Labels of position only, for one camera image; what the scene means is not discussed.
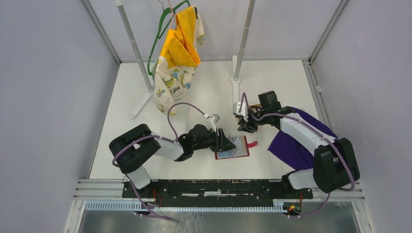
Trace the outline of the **red leather card holder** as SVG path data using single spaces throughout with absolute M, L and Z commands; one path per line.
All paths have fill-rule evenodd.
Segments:
M 248 142 L 247 137 L 245 135 L 230 136 L 229 141 L 233 143 L 236 147 L 228 151 L 216 152 L 216 160 L 248 157 L 250 156 L 249 149 L 258 145 L 257 141 Z

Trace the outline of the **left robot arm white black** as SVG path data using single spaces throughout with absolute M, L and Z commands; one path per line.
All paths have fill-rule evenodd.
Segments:
M 152 156 L 161 156 L 176 162 L 192 157 L 197 150 L 210 149 L 212 152 L 226 152 L 236 148 L 224 134 L 222 128 L 208 129 L 202 124 L 195 125 L 177 141 L 152 132 L 147 124 L 140 124 L 109 143 L 114 158 L 112 164 L 131 180 L 134 191 L 141 198 L 151 195 L 153 185 L 144 168 L 144 163 Z

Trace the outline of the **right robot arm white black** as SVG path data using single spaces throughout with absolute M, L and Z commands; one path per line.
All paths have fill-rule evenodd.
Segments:
M 274 91 L 258 96 L 260 105 L 249 105 L 245 93 L 233 104 L 238 131 L 255 133 L 273 126 L 278 133 L 268 150 L 293 168 L 281 184 L 281 193 L 295 197 L 300 189 L 319 188 L 324 193 L 352 191 L 360 178 L 352 143 L 295 107 L 282 106 Z

